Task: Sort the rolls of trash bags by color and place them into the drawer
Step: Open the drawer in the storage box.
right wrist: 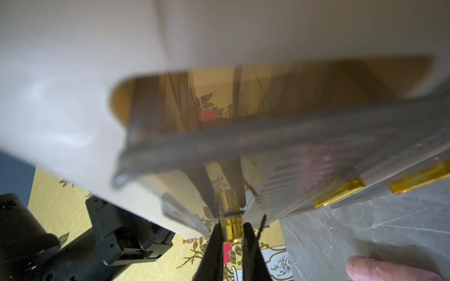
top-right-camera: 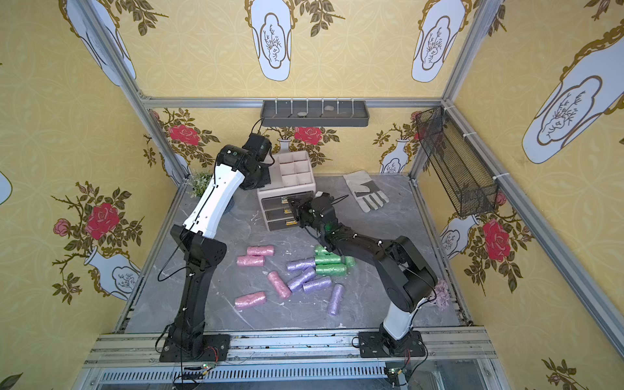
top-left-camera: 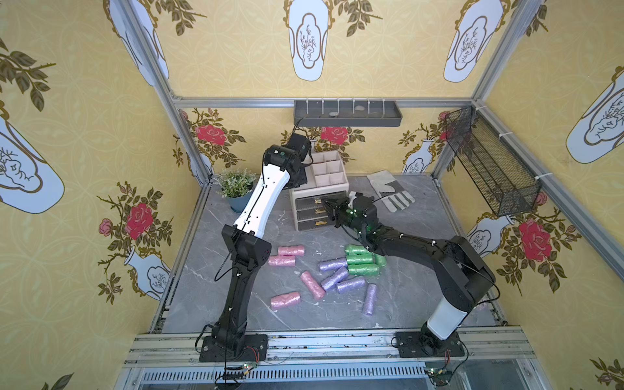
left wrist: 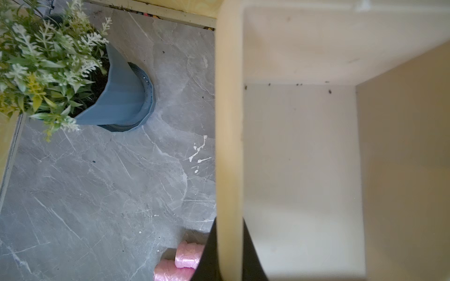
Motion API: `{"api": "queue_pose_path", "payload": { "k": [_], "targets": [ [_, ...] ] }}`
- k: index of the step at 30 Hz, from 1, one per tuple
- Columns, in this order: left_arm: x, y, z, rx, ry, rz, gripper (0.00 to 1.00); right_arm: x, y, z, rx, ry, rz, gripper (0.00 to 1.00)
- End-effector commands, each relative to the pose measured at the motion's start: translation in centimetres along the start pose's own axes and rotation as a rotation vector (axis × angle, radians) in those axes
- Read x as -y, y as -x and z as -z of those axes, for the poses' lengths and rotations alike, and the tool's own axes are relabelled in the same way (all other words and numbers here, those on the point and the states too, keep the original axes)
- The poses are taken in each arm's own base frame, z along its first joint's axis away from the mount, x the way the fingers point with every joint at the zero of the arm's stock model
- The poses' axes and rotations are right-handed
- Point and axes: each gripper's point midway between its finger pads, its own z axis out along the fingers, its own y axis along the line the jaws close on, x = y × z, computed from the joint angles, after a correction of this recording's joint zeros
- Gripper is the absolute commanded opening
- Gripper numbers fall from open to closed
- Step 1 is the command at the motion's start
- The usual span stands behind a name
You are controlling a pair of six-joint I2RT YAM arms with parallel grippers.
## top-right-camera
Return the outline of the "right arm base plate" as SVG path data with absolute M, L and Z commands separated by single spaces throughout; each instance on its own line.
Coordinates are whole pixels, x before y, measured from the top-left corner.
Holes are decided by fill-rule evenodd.
M 419 331 L 409 331 L 399 340 L 384 331 L 362 331 L 357 342 L 361 358 L 423 358 L 427 354 Z

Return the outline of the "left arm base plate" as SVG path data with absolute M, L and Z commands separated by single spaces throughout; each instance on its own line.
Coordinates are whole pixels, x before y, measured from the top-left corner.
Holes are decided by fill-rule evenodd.
M 183 341 L 175 341 L 168 336 L 159 362 L 224 362 L 230 341 L 229 334 L 198 335 Z

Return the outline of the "beige drawer organizer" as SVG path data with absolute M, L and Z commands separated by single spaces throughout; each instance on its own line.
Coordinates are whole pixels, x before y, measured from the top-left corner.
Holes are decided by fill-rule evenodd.
M 271 183 L 257 190 L 262 216 L 268 231 L 296 227 L 289 200 L 316 193 L 309 154 L 304 151 L 280 153 L 269 167 Z

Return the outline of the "green trash bag roll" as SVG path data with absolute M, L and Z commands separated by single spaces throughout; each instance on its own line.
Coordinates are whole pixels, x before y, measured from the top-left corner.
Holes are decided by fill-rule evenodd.
M 315 271 L 320 276 L 346 276 L 348 268 L 342 263 L 320 264 L 316 266 Z
M 356 265 L 356 259 L 350 256 L 344 256 L 344 264 L 348 267 L 354 267 Z
M 324 254 L 315 256 L 315 264 L 318 265 L 333 265 L 341 264 L 342 257 L 336 254 Z
M 328 256 L 332 255 L 332 252 L 325 249 L 322 245 L 315 246 L 315 255 L 316 256 Z

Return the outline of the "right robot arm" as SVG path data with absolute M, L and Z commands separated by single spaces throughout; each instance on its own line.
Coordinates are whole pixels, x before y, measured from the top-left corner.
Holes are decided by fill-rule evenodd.
M 403 341 L 417 311 L 435 292 L 435 271 L 408 237 L 368 237 L 340 222 L 336 203 L 329 193 L 320 193 L 292 198 L 289 207 L 299 226 L 313 230 L 312 237 L 325 250 L 375 267 L 390 300 L 380 331 L 392 341 Z

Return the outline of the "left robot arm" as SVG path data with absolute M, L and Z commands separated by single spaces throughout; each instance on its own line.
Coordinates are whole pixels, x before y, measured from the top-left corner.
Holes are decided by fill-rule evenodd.
M 184 254 L 185 287 L 166 346 L 199 358 L 204 351 L 205 306 L 211 277 L 227 253 L 227 245 L 215 239 L 226 208 L 238 189 L 261 188 L 271 182 L 271 144 L 225 146 L 218 154 L 213 173 L 191 215 L 174 225 L 171 235 Z

